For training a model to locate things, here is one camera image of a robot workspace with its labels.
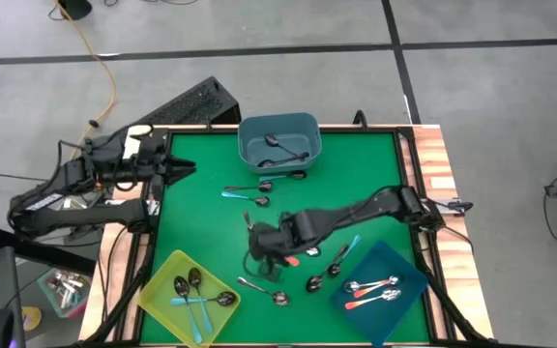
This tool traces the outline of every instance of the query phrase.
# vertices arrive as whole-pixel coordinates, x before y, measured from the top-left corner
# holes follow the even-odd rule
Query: wooden border
[[[343,128],[357,129],[359,125],[320,125],[320,128]],[[420,159],[421,170],[425,180],[426,193],[431,199],[444,199],[457,197],[454,187],[453,171],[449,163],[442,131],[437,125],[369,125],[371,128],[396,128],[411,127],[414,131],[416,147]],[[185,126],[155,126],[155,128],[168,128],[179,130],[205,130],[204,125],[185,125]],[[215,130],[234,130],[237,125],[216,125]],[[138,141],[128,138],[126,143],[127,150],[138,147]],[[407,146],[402,144],[403,156],[405,158],[405,167],[408,174],[408,182],[410,185],[415,184],[414,171],[412,161],[409,156]],[[141,186],[129,191],[121,192],[116,190],[114,199],[132,199],[139,197],[141,194]],[[446,217],[449,226],[467,236],[463,217]],[[103,233],[103,241],[101,243],[101,261],[103,261],[103,273],[105,274],[106,260],[113,245],[113,241],[118,232],[122,228],[117,223],[109,223]],[[126,266],[131,251],[132,234],[125,233],[117,244],[114,252],[113,262],[111,265],[111,278],[109,280],[108,291],[108,308],[109,310],[119,300],[122,293],[122,282],[126,272]],[[137,255],[136,267],[145,255],[147,236],[141,240],[139,252]],[[486,307],[484,304],[483,291],[476,270],[474,257],[470,247],[452,234],[441,230],[438,233],[438,248],[440,250],[440,258],[442,261],[443,272],[446,279],[446,286],[449,296],[453,299],[457,307],[472,323],[474,328],[481,334],[493,337]],[[444,336],[444,321],[442,320],[442,311],[435,295],[431,292],[431,304],[435,319],[436,331],[439,338]],[[134,328],[134,318],[136,315],[136,301],[138,292],[131,300],[128,311],[126,313],[126,322],[122,339],[132,339]],[[83,324],[79,334],[79,339],[84,339],[94,333],[100,325],[103,313],[103,293],[100,285],[100,277],[98,269],[92,279],[92,288],[83,317]]]

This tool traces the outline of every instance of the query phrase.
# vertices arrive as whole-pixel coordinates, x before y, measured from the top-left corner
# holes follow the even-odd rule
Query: teal plastic bin
[[[308,157],[272,167],[258,167],[262,160],[285,160],[292,156],[279,147],[266,144],[266,134],[272,134],[280,145],[296,154],[308,152]],[[311,114],[305,112],[249,117],[238,128],[238,147],[240,157],[253,173],[306,170],[321,153],[319,125]]]

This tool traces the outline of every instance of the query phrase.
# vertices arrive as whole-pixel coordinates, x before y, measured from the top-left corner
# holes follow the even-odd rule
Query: small bin with utensils
[[[381,347],[401,318],[416,315],[412,304],[426,276],[389,245],[377,242],[331,297],[331,305],[363,337]]]
[[[240,295],[181,250],[164,261],[139,294],[139,305],[189,347],[214,342]]]
[[[238,147],[255,174],[306,170],[321,153],[319,125],[304,112],[249,117],[238,128]]]

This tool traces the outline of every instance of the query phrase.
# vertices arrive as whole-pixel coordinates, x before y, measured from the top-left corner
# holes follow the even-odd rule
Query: orange-handled utensil
[[[380,296],[376,296],[374,298],[370,298],[370,299],[366,299],[366,300],[360,300],[360,301],[354,301],[354,302],[351,302],[351,303],[347,303],[347,304],[345,304],[345,309],[348,309],[348,310],[349,309],[354,309],[359,305],[364,305],[364,304],[367,304],[371,301],[375,301],[375,300],[379,300],[379,299],[383,299],[383,300],[386,300],[386,301],[394,301],[400,295],[401,295],[401,290],[399,290],[399,289],[386,289],[386,290],[384,290],[384,292]]]
[[[373,291],[373,290],[375,290],[375,289],[377,289],[377,288],[380,288],[380,287],[386,286],[386,285],[395,285],[395,284],[397,284],[397,283],[398,283],[398,277],[397,277],[397,276],[394,276],[394,275],[391,275],[391,276],[388,277],[388,279],[384,279],[384,280],[377,281],[377,284],[376,284],[376,285],[373,285],[373,286],[368,287],[368,288],[366,288],[366,289],[354,291],[354,297],[355,297],[356,299],[359,299],[359,298],[361,298],[362,296],[368,294],[369,292],[371,292],[371,291]]]

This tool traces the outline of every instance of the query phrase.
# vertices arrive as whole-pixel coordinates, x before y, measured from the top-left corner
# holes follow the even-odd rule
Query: blue tray
[[[397,285],[384,286],[359,299],[345,292],[343,286],[350,281],[359,283],[373,282],[398,276]],[[401,290],[401,295],[394,301],[382,299],[363,304],[347,310],[345,304],[381,295],[383,289],[390,287]],[[384,242],[377,242],[354,271],[339,286],[331,297],[331,304],[356,330],[361,332],[373,346],[382,346],[401,317],[410,306],[418,300],[426,289],[426,276],[407,262]]]

